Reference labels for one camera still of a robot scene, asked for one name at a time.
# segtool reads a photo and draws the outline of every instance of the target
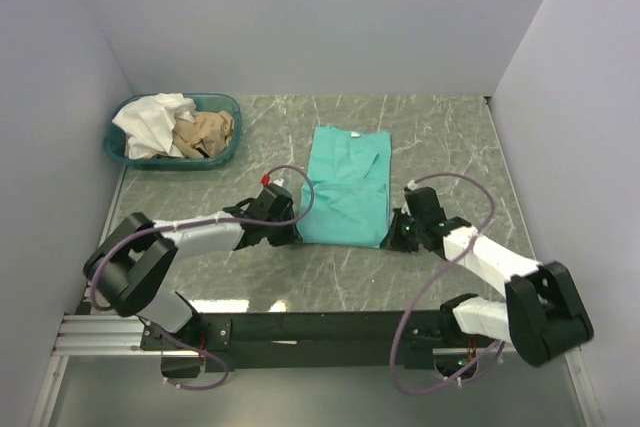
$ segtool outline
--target folded shirt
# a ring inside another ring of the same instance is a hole
[[[317,127],[308,175],[316,197],[297,224],[303,241],[378,248],[389,230],[391,135]],[[301,211],[309,194],[305,184]]]

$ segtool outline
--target white cloth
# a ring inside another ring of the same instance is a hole
[[[127,134],[125,155],[130,159],[154,155],[184,157],[173,145],[176,118],[195,122],[196,104],[182,94],[158,94],[142,97],[125,105],[113,123]]]

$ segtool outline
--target white wall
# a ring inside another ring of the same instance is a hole
[[[136,92],[493,94],[542,0],[88,0]]]
[[[566,263],[595,328],[608,425],[640,403],[639,0],[544,0],[492,108],[538,255]]]
[[[82,295],[116,179],[100,152],[131,91],[80,0],[0,0],[0,423],[26,425]]]

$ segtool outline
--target marble table surface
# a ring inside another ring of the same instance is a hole
[[[178,220],[221,210],[255,196],[270,167],[307,167],[314,127],[392,134],[391,199],[416,177],[439,171],[465,173],[483,183],[497,202],[486,234],[531,256],[526,228],[511,185],[491,115],[482,97],[437,96],[240,96],[243,138],[231,162],[208,172],[127,169],[110,227],[141,211],[152,219]],[[285,172],[299,199],[302,182]],[[431,182],[448,216],[473,223],[488,205],[479,191],[459,179]],[[414,254],[326,245],[273,248],[266,244],[237,252],[212,252],[171,267],[165,286],[204,312],[343,311],[404,309],[442,260]],[[455,267],[426,293],[421,308],[466,292],[500,296],[462,267]]]

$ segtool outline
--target plastic basket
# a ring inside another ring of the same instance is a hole
[[[146,95],[136,95],[125,100],[113,113],[113,117],[125,105]],[[149,170],[209,170],[226,164],[238,148],[240,137],[242,136],[242,115],[240,106],[233,97],[224,94],[183,94],[185,97],[193,99],[198,112],[229,112],[234,118],[233,133],[231,134],[231,144],[224,152],[206,159],[185,159],[163,157],[157,159],[130,159],[125,156],[126,135],[120,127],[109,124],[109,130],[104,138],[103,147],[109,157],[116,162],[125,165]]]

